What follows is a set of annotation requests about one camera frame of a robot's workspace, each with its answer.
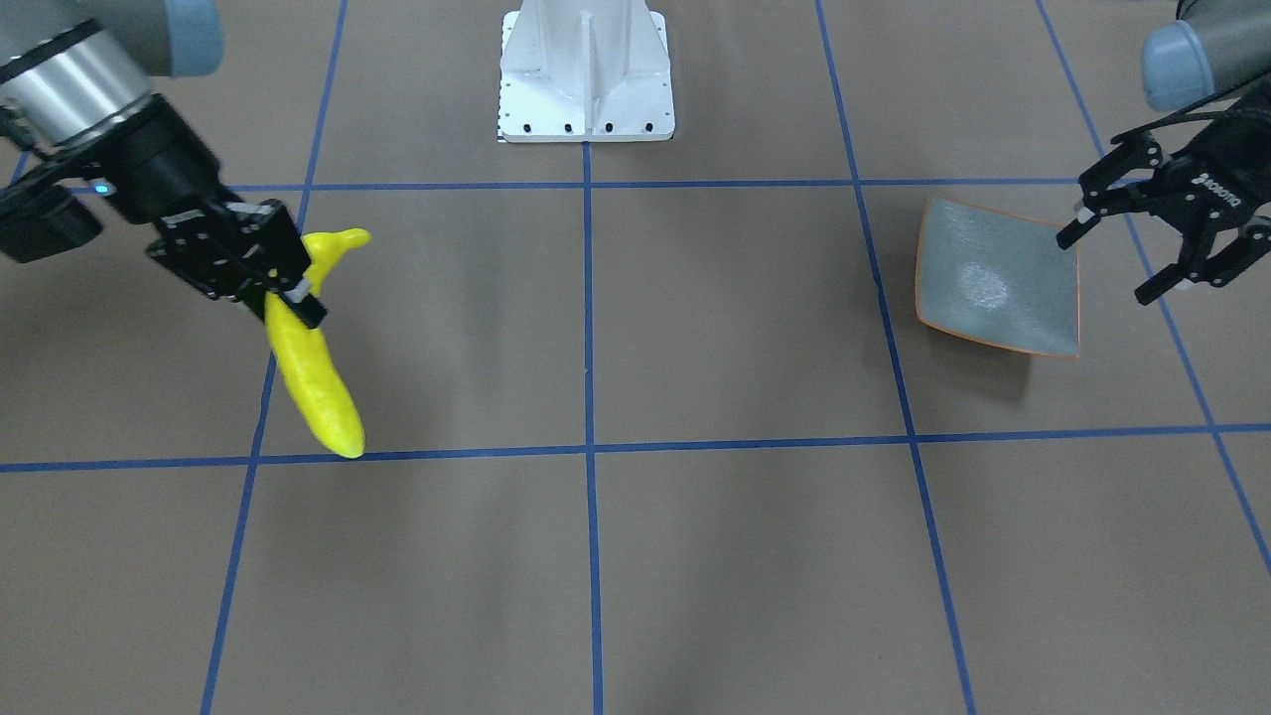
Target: brown floor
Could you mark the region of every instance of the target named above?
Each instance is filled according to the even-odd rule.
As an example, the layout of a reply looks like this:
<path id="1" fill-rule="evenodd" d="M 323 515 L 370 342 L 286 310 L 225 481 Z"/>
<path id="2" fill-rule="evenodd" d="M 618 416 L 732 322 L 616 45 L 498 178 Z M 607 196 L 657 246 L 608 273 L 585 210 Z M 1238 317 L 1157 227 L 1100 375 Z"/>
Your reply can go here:
<path id="1" fill-rule="evenodd" d="M 590 147 L 494 141 L 515 0 L 219 5 L 160 89 L 374 234 L 369 455 L 149 229 L 0 260 L 0 712 L 1266 712 L 1271 267 L 1141 307 L 1106 221 L 1074 362 L 913 297 L 929 197 L 1070 217 L 1173 3 L 663 0 L 676 136 Z"/>

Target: toy banana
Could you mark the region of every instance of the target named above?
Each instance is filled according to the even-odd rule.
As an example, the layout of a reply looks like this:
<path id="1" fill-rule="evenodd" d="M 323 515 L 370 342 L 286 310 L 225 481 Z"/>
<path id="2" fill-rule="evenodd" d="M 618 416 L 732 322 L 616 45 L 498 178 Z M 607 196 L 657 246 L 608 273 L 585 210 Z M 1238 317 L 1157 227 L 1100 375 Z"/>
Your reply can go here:
<path id="1" fill-rule="evenodd" d="M 323 281 L 344 251 L 366 245 L 370 239 L 371 234 L 362 229 L 301 236 L 311 260 L 305 277 L 314 295 L 322 291 Z M 264 298 L 264 329 L 277 356 L 282 381 L 309 431 L 336 455 L 348 460 L 361 457 L 366 450 L 362 419 L 330 362 L 322 329 L 305 326 L 272 292 Z"/>

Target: white metal pedestal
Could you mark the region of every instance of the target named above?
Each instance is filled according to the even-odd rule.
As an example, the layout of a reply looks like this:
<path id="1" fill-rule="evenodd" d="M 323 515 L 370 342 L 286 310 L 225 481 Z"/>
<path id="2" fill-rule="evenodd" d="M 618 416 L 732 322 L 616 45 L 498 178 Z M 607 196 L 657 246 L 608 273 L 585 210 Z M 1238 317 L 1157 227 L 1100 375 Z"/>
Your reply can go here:
<path id="1" fill-rule="evenodd" d="M 500 140 L 675 133 L 666 19 L 644 0 L 525 0 L 503 18 L 500 66 Z"/>

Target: grid line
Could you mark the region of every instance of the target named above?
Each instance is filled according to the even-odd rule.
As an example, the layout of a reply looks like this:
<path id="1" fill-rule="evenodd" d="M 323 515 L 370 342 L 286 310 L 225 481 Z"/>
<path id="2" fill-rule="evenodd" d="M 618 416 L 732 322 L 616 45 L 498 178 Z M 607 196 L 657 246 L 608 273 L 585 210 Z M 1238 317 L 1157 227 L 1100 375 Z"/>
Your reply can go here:
<path id="1" fill-rule="evenodd" d="M 22 173 L 27 170 L 27 160 L 29 157 L 31 151 L 23 151 L 22 155 L 18 156 L 18 164 L 13 168 L 13 177 L 9 178 L 9 183 L 18 183 L 18 179 L 22 178 Z"/>
<path id="2" fill-rule="evenodd" d="M 591 144 L 582 144 L 583 413 L 587 461 L 587 552 L 591 584 L 591 709 L 605 712 L 605 669 L 600 602 L 600 502 L 596 494 L 595 283 L 592 272 Z"/>
<path id="3" fill-rule="evenodd" d="M 1077 177 L 911 177 L 911 178 L 799 178 L 799 179 L 666 179 L 592 180 L 592 190 L 660 188 L 783 188 L 845 185 L 1077 185 Z M 369 183 L 241 183 L 230 185 L 241 192 L 356 192 L 356 190 L 550 190 L 582 189 L 582 180 L 474 180 L 474 182 L 369 182 Z M 89 187 L 74 187 L 75 193 L 92 193 Z"/>
<path id="4" fill-rule="evenodd" d="M 1104 156 L 1106 152 L 1103 150 L 1103 141 L 1099 137 L 1098 128 L 1094 126 L 1094 119 L 1091 117 L 1089 107 L 1085 104 L 1085 98 L 1082 95 L 1082 89 L 1077 83 L 1077 76 L 1073 74 L 1073 67 L 1068 62 L 1068 55 L 1064 52 L 1064 46 L 1059 41 L 1059 34 L 1055 32 L 1055 24 L 1051 22 L 1050 13 L 1046 10 L 1046 3 L 1045 0 L 1035 0 L 1035 3 L 1037 4 L 1037 11 L 1041 13 L 1042 22 L 1046 24 L 1046 32 L 1050 34 L 1051 44 L 1055 48 L 1055 53 L 1059 56 L 1059 62 L 1064 69 L 1064 75 L 1068 77 L 1068 84 L 1073 90 L 1073 98 L 1077 100 L 1077 105 L 1082 110 L 1082 117 L 1085 119 L 1085 127 L 1091 132 L 1091 141 L 1094 142 L 1094 150 L 1098 151 L 1099 156 Z M 1148 251 L 1143 245 L 1143 239 L 1139 236 L 1139 230 L 1130 218 L 1129 213 L 1126 213 L 1124 218 L 1126 226 L 1130 229 L 1130 237 L 1134 241 L 1135 250 L 1139 253 L 1139 260 L 1143 263 L 1143 268 L 1146 274 L 1150 276 L 1155 271 L 1152 267 L 1152 260 L 1148 258 Z M 1169 328 L 1169 335 L 1174 340 L 1174 348 L 1178 351 L 1178 357 L 1187 373 L 1187 380 L 1191 384 L 1192 392 L 1196 395 L 1196 403 L 1200 405 L 1201 413 L 1205 415 L 1205 424 L 1209 428 L 1210 436 L 1214 438 L 1214 447 L 1218 450 L 1218 456 L 1223 462 L 1223 469 L 1227 470 L 1228 481 L 1232 484 L 1232 490 L 1235 493 L 1235 499 L 1240 505 L 1240 511 L 1244 513 L 1244 521 L 1253 536 L 1253 542 L 1257 546 L 1258 554 L 1262 556 L 1262 565 L 1267 574 L 1271 575 L 1271 550 L 1267 549 L 1266 538 L 1262 535 L 1262 527 L 1258 525 L 1257 516 L 1253 513 L 1253 507 L 1249 504 L 1248 494 L 1244 491 L 1240 476 L 1235 471 L 1235 465 L 1232 464 L 1232 457 L 1227 451 L 1227 443 L 1223 442 L 1223 433 L 1218 428 L 1214 413 L 1209 406 L 1209 400 L 1206 400 L 1205 391 L 1200 385 L 1200 378 L 1196 376 L 1191 357 L 1187 353 L 1187 345 L 1183 343 L 1182 333 L 1178 330 L 1178 324 L 1174 321 L 1173 312 L 1169 310 L 1169 304 L 1166 297 L 1162 296 L 1157 300 L 1157 302 L 1160 305 L 1160 314 L 1164 316 L 1166 325 Z"/>
<path id="5" fill-rule="evenodd" d="M 323 84 L 322 100 L 318 105 L 318 119 L 314 122 L 314 138 L 309 149 L 309 166 L 305 170 L 305 184 L 310 185 L 318 169 L 318 155 L 322 150 L 323 128 L 327 122 L 327 108 L 330 103 L 332 85 L 336 80 L 336 66 L 339 62 L 339 46 L 344 36 L 344 19 L 348 15 L 348 0 L 339 1 L 339 13 L 336 15 L 336 32 L 330 42 L 330 57 L 327 61 L 327 75 Z M 309 197 L 311 192 L 305 190 L 300 197 L 300 207 L 296 211 L 296 227 L 302 232 L 305 218 L 309 212 Z M 229 627 L 230 610 L 234 603 L 234 587 L 238 583 L 239 559 L 243 552 L 243 540 L 247 533 L 247 521 L 252 509 L 252 494 L 255 488 L 255 474 L 261 465 L 261 450 L 264 443 L 264 432 L 269 420 L 269 403 L 273 398 L 273 384 L 277 375 L 277 362 L 269 353 L 269 362 L 264 371 L 264 385 L 261 389 L 261 419 L 252 439 L 252 455 L 247 466 L 247 475 L 243 480 L 243 497 L 239 502 L 238 522 L 234 527 L 234 542 L 230 547 L 229 565 L 225 574 L 225 588 L 221 596 L 221 608 L 216 620 L 216 634 L 212 640 L 212 653 L 207 663 L 207 681 L 203 686 L 203 698 L 200 715 L 211 715 L 212 701 L 216 695 L 216 678 L 220 674 L 221 654 L 225 646 L 226 630 Z"/>
<path id="6" fill-rule="evenodd" d="M 1271 433 L 1268 423 L 1247 423 L 1218 425 L 1166 425 L 1143 428 L 1097 428 L 1074 431 L 1023 431 L 1023 432 L 984 432 L 984 433 L 932 433 L 914 436 L 919 444 L 947 443 L 988 443 L 988 442 L 1037 442 L 1037 441 L 1082 441 L 1112 438 L 1145 438 L 1207 436 L 1213 429 L 1223 434 L 1266 434 Z M 630 442 L 596 443 L 596 455 L 633 455 L 649 452 L 713 452 L 730 450 L 816 450 L 853 448 L 909 444 L 909 436 L 873 437 L 819 437 L 788 439 L 722 439 L 722 441 L 684 441 L 684 442 Z M 547 447 L 474 447 L 450 450 L 417 450 L 395 452 L 367 452 L 360 462 L 413 462 L 450 460 L 506 460 L 515 457 L 550 457 L 586 455 L 586 444 L 558 444 Z M 322 465 L 328 462 L 347 462 L 343 457 L 322 453 L 226 456 L 226 457 L 173 457 L 149 460 L 98 460 L 66 462 L 14 462 L 0 465 L 0 475 L 22 475 L 39 472 L 93 472 L 121 470 L 179 470 L 188 467 L 245 467 L 252 461 L 258 465 Z"/>
<path id="7" fill-rule="evenodd" d="M 971 687 L 971 674 L 966 664 L 966 653 L 962 649 L 962 634 L 957 624 L 957 610 L 953 605 L 953 592 L 949 587 L 948 573 L 944 569 L 944 550 L 941 546 L 939 528 L 935 525 L 935 512 L 932 507 L 932 495 L 927 485 L 927 472 L 923 467 L 923 455 L 914 429 L 914 415 L 909 405 L 909 395 L 905 389 L 905 373 L 900 366 L 900 351 L 896 347 L 896 333 L 891 323 L 891 311 L 887 306 L 887 290 L 882 279 L 882 269 L 878 264 L 878 251 L 873 241 L 873 230 L 869 224 L 869 207 L 866 203 L 864 187 L 860 184 L 860 171 L 857 166 L 855 150 L 852 144 L 852 127 L 848 122 L 848 110 L 843 100 L 843 88 L 839 83 L 839 70 L 834 61 L 834 47 L 830 42 L 830 29 L 825 19 L 825 6 L 822 0 L 816 1 L 817 23 L 821 28 L 821 42 L 825 44 L 825 62 L 830 72 L 830 85 L 834 89 L 834 102 L 839 112 L 839 126 L 843 131 L 843 146 L 848 154 L 848 168 L 854 179 L 853 190 L 857 198 L 857 211 L 860 217 L 860 229 L 864 234 L 866 251 L 869 254 L 869 271 L 873 273 L 874 286 L 878 290 L 878 311 L 882 316 L 883 333 L 887 337 L 887 352 L 891 356 L 891 368 L 896 381 L 896 396 L 900 400 L 900 411 L 905 419 L 905 437 L 909 443 L 909 455 L 914 464 L 914 476 L 918 480 L 918 493 L 923 503 L 923 518 L 927 523 L 927 537 L 932 546 L 932 561 L 935 566 L 935 578 L 939 582 L 941 599 L 944 603 L 944 620 L 949 631 L 949 643 L 953 646 L 953 659 L 957 665 L 958 682 L 962 686 L 962 700 L 966 705 L 967 715 L 976 715 L 975 692 Z"/>

